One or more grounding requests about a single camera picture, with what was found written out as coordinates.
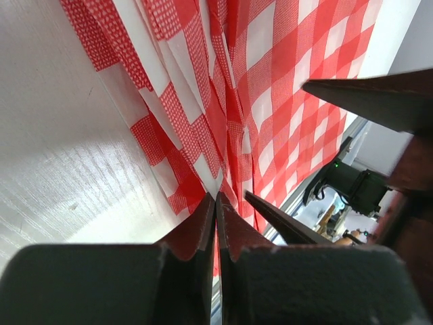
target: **white wall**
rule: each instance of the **white wall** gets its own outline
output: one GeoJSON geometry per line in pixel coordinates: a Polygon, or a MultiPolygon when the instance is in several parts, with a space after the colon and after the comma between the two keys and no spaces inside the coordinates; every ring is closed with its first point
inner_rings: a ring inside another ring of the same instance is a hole
{"type": "MultiPolygon", "coordinates": [[[[432,35],[433,1],[422,0],[389,73],[433,68],[432,35]]],[[[411,135],[407,133],[397,133],[381,125],[373,125],[357,156],[357,162],[389,175],[410,139],[411,135]]]]}
{"type": "Polygon", "coordinates": [[[178,224],[60,2],[3,0],[0,31],[0,269],[34,242],[149,242],[178,224]]]}

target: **cable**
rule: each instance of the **cable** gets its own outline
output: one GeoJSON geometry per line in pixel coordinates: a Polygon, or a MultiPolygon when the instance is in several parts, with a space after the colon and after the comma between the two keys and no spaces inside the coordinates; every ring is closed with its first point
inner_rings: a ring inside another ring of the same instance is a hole
{"type": "Polygon", "coordinates": [[[325,191],[323,190],[323,187],[321,189],[321,194],[322,194],[321,198],[319,197],[319,195],[317,195],[317,194],[315,195],[316,196],[316,200],[322,201],[325,198],[325,191]]]}
{"type": "Polygon", "coordinates": [[[340,200],[341,200],[345,205],[349,205],[349,202],[346,201],[346,199],[343,197],[343,195],[341,195],[340,193],[338,193],[338,196],[340,197],[340,200]]]}

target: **red gingham fabric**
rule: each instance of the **red gingham fabric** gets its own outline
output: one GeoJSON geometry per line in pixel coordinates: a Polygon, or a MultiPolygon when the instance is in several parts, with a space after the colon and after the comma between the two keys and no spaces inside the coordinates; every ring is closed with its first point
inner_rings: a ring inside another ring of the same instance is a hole
{"type": "Polygon", "coordinates": [[[356,77],[381,2],[61,0],[175,213],[221,190],[259,231],[244,190],[279,206],[335,155],[346,112],[300,86],[356,77]]]}

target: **white textured surface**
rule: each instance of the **white textured surface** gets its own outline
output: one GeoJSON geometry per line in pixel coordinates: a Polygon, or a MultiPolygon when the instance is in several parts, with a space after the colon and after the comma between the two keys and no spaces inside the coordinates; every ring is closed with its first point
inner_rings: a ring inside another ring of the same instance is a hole
{"type": "Polygon", "coordinates": [[[153,242],[177,225],[59,1],[4,0],[0,30],[0,269],[36,242],[153,242]]]}

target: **tablecloth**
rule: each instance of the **tablecloth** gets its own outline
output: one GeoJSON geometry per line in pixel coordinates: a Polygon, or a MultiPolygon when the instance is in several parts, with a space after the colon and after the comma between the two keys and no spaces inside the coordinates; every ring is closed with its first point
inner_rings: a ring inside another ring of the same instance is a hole
{"type": "Polygon", "coordinates": [[[356,77],[382,3],[60,1],[174,212],[220,190],[259,231],[244,191],[279,206],[341,142],[302,82],[356,77]]]}

